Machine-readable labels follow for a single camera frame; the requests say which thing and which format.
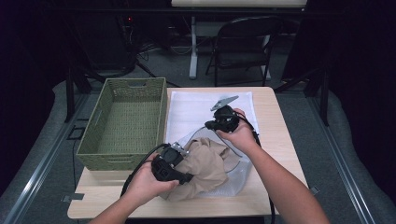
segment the table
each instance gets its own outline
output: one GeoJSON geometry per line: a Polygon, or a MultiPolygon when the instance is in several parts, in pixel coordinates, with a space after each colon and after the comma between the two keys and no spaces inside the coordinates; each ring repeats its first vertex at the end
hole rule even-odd
{"type": "MultiPolygon", "coordinates": [[[[303,170],[271,88],[168,88],[168,97],[172,91],[252,91],[262,147],[306,185],[303,170]]],[[[69,217],[96,217],[120,197],[122,185],[130,173],[131,171],[89,171],[84,168],[76,189],[76,193],[84,194],[84,197],[71,202],[69,217]]],[[[270,214],[267,192],[253,167],[246,185],[234,197],[194,198],[176,203],[157,197],[137,208],[130,217],[243,217],[270,214]]]]}
{"type": "MultiPolygon", "coordinates": [[[[304,8],[307,0],[172,0],[172,7],[269,7],[269,8],[304,8]]],[[[196,29],[199,23],[191,18],[191,63],[190,79],[196,79],[197,45],[196,29]]]]}

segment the black device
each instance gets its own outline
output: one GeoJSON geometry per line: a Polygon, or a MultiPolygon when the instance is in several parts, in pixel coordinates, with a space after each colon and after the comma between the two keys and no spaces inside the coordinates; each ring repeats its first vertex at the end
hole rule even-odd
{"type": "Polygon", "coordinates": [[[238,127],[239,117],[229,105],[225,105],[216,110],[214,118],[215,120],[210,120],[205,123],[207,129],[231,133],[238,127]]]}
{"type": "Polygon", "coordinates": [[[191,174],[183,174],[175,170],[175,167],[183,160],[179,151],[172,146],[166,147],[160,155],[154,158],[151,163],[151,171],[159,181],[178,180],[179,184],[183,185],[193,178],[191,174]]]}
{"type": "Polygon", "coordinates": [[[160,148],[163,148],[161,154],[157,155],[154,160],[151,162],[151,171],[154,174],[155,178],[159,181],[170,181],[170,180],[178,180],[180,185],[188,183],[192,180],[193,175],[191,174],[183,174],[177,170],[175,167],[184,160],[182,153],[187,156],[189,154],[188,151],[185,151],[181,145],[178,143],[170,144],[160,144],[153,148],[146,156],[143,158],[141,162],[134,168],[134,171],[128,176],[126,179],[121,195],[122,196],[126,190],[128,189],[129,184],[136,172],[142,167],[142,165],[147,161],[147,158],[157,151],[160,148]]]}

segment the wicker basket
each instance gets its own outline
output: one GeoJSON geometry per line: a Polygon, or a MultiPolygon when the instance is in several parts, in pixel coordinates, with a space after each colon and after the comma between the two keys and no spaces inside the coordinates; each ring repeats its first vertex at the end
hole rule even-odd
{"type": "Polygon", "coordinates": [[[77,156],[89,170],[132,170],[163,143],[165,78],[108,78],[77,156]]]}

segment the tan fabric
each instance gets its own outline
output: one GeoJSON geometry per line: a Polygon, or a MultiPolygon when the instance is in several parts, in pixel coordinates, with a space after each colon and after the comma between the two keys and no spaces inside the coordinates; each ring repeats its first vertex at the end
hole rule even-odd
{"type": "Polygon", "coordinates": [[[177,167],[181,173],[194,175],[189,183],[160,194],[165,200],[175,202],[195,197],[201,191],[209,191],[227,181],[224,160],[229,154],[227,146],[209,138],[191,140],[185,147],[190,152],[177,167]]]}

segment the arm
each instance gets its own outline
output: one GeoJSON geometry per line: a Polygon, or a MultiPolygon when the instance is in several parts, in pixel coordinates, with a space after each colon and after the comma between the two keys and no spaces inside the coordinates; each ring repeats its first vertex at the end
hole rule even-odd
{"type": "Polygon", "coordinates": [[[174,189],[178,185],[178,180],[161,182],[154,177],[151,172],[151,161],[155,156],[152,154],[148,157],[148,161],[136,173],[125,194],[93,219],[91,224],[124,223],[137,207],[147,203],[159,193],[174,189]]]}
{"type": "Polygon", "coordinates": [[[239,121],[233,133],[218,131],[218,135],[250,158],[276,209],[288,223],[330,223],[309,189],[256,144],[244,121],[239,121]]]}

